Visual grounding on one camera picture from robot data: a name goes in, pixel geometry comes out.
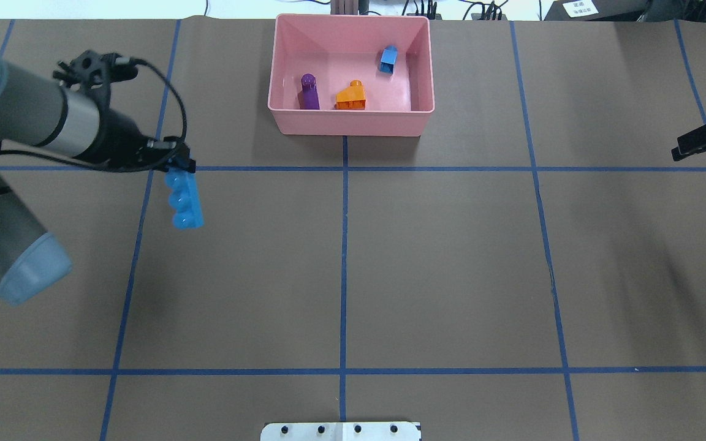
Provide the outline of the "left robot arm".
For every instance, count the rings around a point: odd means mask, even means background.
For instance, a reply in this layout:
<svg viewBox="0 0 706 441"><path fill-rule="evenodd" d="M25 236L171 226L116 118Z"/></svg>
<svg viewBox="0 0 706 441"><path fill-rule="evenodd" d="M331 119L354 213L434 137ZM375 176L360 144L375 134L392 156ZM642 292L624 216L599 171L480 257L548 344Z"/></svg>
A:
<svg viewBox="0 0 706 441"><path fill-rule="evenodd" d="M140 67L151 70L178 103L179 136L146 136L110 106L112 84L137 78ZM47 79L0 56L0 157L28 156L106 173L163 172L179 229L204 224L187 131L182 98L145 59L87 50L59 62ZM0 175L0 300L22 304L71 268L61 243Z"/></svg>

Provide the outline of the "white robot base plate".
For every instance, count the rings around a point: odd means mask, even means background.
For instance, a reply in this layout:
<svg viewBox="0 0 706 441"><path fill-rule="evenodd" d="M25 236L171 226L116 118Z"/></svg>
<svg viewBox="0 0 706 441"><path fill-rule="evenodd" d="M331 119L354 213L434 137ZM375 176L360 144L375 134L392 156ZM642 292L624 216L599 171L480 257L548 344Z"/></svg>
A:
<svg viewBox="0 0 706 441"><path fill-rule="evenodd" d="M421 440L420 423L409 421L270 423L260 440Z"/></svg>

